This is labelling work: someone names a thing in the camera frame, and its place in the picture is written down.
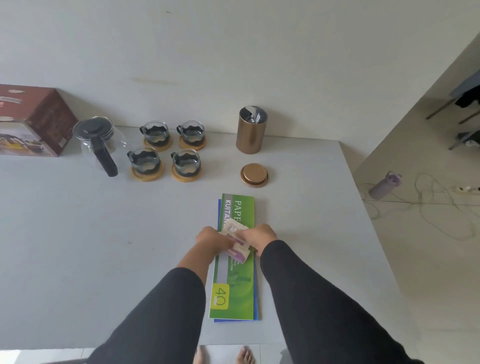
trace table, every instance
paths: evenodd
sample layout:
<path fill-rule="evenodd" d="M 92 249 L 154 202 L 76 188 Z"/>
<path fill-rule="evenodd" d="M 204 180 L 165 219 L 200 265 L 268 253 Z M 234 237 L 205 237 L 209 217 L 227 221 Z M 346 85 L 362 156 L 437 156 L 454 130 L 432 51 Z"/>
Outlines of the table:
<path fill-rule="evenodd" d="M 121 130 L 141 145 L 138 128 Z M 255 197 L 257 223 L 271 224 L 395 339 L 406 345 L 416 340 L 337 141 L 266 137 L 258 154 L 246 155 L 233 134 L 207 138 L 200 151 L 204 173 L 191 183 L 169 174 L 177 139 L 160 153 L 164 175 L 146 183 L 90 167 L 76 140 L 60 158 L 0 156 L 0 349 L 101 344 L 179 262 L 200 229 L 216 225 L 222 193 Z M 253 162 L 269 171 L 265 187 L 240 180 L 242 166 Z M 207 309 L 201 344 L 284 342 L 258 272 L 261 321 L 214 324 Z"/>

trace teapot handle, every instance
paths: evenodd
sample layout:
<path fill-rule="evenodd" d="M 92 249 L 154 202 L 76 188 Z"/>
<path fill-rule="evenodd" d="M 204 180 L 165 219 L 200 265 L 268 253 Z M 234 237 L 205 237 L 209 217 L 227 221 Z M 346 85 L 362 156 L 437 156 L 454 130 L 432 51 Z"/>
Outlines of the teapot handle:
<path fill-rule="evenodd" d="M 109 177 L 115 177 L 118 175 L 119 171 L 117 165 L 112 159 L 112 156 L 107 150 L 105 143 L 100 139 L 98 135 L 92 135 L 90 137 L 90 141 L 93 147 L 93 153 L 95 154 L 96 158 L 102 165 L 105 172 Z"/>

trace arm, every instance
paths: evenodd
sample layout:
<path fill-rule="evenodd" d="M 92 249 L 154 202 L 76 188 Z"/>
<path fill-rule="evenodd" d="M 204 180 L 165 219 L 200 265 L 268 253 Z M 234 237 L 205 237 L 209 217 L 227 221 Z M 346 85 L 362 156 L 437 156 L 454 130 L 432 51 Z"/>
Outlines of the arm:
<path fill-rule="evenodd" d="M 370 314 L 277 240 L 268 225 L 245 230 L 240 237 L 261 256 L 295 364 L 415 363 Z"/>
<path fill-rule="evenodd" d="M 204 228 L 177 267 L 128 314 L 88 363 L 191 364 L 205 312 L 208 266 L 232 245 L 213 228 Z"/>

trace purple water bottle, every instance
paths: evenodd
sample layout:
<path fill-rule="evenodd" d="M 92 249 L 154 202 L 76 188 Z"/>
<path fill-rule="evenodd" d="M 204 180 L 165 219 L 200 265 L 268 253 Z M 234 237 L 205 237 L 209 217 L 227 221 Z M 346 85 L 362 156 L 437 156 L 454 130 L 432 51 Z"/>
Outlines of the purple water bottle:
<path fill-rule="evenodd" d="M 402 175 L 389 170 L 384 179 L 373 186 L 368 194 L 374 200 L 380 200 L 390 194 L 402 183 Z"/>

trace yellow label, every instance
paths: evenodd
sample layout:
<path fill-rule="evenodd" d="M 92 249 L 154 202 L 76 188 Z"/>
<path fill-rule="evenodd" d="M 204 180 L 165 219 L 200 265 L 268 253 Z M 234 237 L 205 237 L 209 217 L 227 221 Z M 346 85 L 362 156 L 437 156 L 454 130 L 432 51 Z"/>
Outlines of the yellow label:
<path fill-rule="evenodd" d="M 214 310 L 228 309 L 228 297 L 230 296 L 230 286 L 227 283 L 214 283 L 212 287 L 212 300 L 210 308 Z"/>

